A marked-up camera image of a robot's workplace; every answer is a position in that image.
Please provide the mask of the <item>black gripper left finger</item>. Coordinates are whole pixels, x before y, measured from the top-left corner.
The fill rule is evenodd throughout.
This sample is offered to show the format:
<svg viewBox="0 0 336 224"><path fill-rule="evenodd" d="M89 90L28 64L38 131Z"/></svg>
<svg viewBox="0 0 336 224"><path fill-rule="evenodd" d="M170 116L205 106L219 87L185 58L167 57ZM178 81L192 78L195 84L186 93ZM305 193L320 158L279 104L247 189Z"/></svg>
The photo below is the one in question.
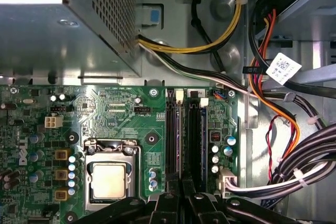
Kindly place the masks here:
<svg viewBox="0 0 336 224"><path fill-rule="evenodd" d="M180 192L178 173L170 173L165 192L147 201L136 197L119 200L74 223L179 223Z"/></svg>

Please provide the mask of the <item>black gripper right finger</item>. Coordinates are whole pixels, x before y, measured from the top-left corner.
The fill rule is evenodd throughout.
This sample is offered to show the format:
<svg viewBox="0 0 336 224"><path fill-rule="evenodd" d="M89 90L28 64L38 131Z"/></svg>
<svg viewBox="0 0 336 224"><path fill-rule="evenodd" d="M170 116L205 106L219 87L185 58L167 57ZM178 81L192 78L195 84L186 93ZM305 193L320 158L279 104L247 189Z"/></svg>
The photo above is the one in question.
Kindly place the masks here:
<svg viewBox="0 0 336 224"><path fill-rule="evenodd" d="M182 186L194 223L299 223L242 198L223 200L197 191L189 173L182 175Z"/></svg>

